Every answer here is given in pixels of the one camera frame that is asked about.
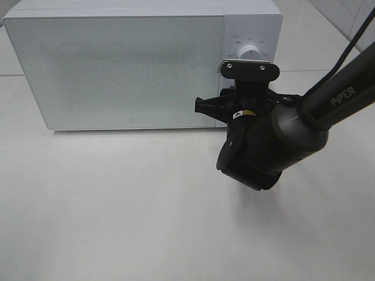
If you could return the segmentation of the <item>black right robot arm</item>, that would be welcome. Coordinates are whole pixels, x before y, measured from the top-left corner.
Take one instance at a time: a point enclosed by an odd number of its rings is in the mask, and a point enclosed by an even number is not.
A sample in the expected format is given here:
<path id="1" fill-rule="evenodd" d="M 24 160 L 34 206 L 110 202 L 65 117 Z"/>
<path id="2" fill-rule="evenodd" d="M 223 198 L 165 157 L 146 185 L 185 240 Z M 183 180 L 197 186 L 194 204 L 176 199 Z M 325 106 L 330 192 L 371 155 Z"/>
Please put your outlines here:
<path id="1" fill-rule="evenodd" d="M 218 72 L 234 85 L 196 98 L 195 111 L 227 126 L 217 169 L 254 190 L 272 188 L 285 169 L 325 147 L 332 126 L 374 103 L 374 46 L 302 96 L 271 90 L 280 71 L 267 61 L 225 59 Z"/>

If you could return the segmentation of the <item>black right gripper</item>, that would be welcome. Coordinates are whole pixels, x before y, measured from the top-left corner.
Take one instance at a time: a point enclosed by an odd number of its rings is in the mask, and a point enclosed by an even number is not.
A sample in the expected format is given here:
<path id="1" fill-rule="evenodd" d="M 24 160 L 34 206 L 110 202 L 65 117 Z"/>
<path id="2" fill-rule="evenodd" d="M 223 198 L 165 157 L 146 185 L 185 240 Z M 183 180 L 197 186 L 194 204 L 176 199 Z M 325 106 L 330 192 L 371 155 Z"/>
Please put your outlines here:
<path id="1" fill-rule="evenodd" d="M 223 59 L 217 72 L 226 79 L 235 80 L 230 88 L 221 90 L 214 98 L 195 100 L 195 112 L 207 115 L 228 126 L 240 115 L 261 118 L 278 105 L 296 105 L 298 95 L 278 94 L 270 90 L 269 83 L 245 81 L 274 81 L 279 68 L 269 61 L 247 59 Z"/>

